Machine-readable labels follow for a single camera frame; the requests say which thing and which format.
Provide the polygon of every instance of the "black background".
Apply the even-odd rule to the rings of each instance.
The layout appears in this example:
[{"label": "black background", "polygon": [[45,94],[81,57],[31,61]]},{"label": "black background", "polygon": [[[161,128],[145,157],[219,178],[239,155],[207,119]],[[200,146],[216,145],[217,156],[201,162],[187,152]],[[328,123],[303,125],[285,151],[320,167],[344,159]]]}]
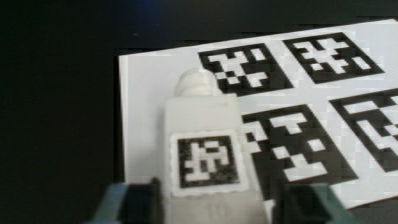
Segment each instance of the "black background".
[{"label": "black background", "polygon": [[[82,223],[121,180],[118,55],[398,16],[397,0],[0,4],[0,223]],[[397,209],[354,213],[395,223]]]}]

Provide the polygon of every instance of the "black square pattern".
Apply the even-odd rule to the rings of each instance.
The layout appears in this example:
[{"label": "black square pattern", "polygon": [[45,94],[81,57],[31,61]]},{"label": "black square pattern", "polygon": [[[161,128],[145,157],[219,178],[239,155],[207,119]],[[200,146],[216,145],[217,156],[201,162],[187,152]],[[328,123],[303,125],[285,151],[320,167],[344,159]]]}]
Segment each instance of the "black square pattern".
[{"label": "black square pattern", "polygon": [[201,52],[200,58],[225,93],[246,96],[294,88],[265,44]]},{"label": "black square pattern", "polygon": [[180,187],[241,183],[232,136],[178,140]]},{"label": "black square pattern", "polygon": [[248,114],[244,122],[249,144],[260,148],[253,160],[265,200],[278,199],[290,183],[358,179],[308,105]]},{"label": "black square pattern", "polygon": [[398,170],[398,89],[331,101],[386,172]]},{"label": "black square pattern", "polygon": [[344,33],[290,39],[285,44],[317,84],[384,73]]}]

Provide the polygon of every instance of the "white plastic part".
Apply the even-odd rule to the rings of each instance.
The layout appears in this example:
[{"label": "white plastic part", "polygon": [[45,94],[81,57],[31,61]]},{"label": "white plastic part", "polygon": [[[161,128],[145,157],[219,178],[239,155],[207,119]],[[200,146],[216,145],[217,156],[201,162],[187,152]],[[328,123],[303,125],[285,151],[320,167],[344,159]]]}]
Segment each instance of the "white plastic part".
[{"label": "white plastic part", "polygon": [[180,78],[177,96],[223,95],[216,75],[207,69],[191,69]]},{"label": "white plastic part", "polygon": [[[242,144],[242,127],[237,96],[223,94],[212,72],[191,69],[180,78],[177,97],[166,105],[166,224],[267,223],[251,151]],[[198,139],[205,139],[201,145],[191,142],[201,141]],[[219,143],[225,144],[223,139],[232,140],[226,141],[232,143],[228,150],[233,157],[225,158],[221,165],[228,165],[233,158],[237,181],[221,184],[207,175],[216,173],[216,167],[209,165],[209,170],[203,170],[201,162],[214,164],[216,159],[217,163],[223,160],[226,147],[219,148],[219,152],[207,151],[207,146],[217,148]],[[193,169],[193,172],[182,171],[182,168]],[[196,186],[193,181],[200,179],[210,184]]]}]

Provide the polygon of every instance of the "marker on white object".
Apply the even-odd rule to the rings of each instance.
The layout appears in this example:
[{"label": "marker on white object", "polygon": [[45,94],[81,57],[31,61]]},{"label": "marker on white object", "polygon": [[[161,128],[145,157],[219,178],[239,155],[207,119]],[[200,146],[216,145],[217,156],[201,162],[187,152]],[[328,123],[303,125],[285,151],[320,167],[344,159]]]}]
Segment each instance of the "marker on white object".
[{"label": "marker on white object", "polygon": [[189,70],[166,105],[166,224],[267,223],[242,126],[237,96]]}]

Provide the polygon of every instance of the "rounded tip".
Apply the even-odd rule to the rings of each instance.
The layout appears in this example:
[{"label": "rounded tip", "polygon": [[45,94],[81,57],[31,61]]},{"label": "rounded tip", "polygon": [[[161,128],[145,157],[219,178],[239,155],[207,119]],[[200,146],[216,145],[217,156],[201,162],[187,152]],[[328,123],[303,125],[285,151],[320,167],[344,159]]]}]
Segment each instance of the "rounded tip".
[{"label": "rounded tip", "polygon": [[180,78],[177,86],[177,96],[221,95],[214,73],[203,69],[191,69]]}]

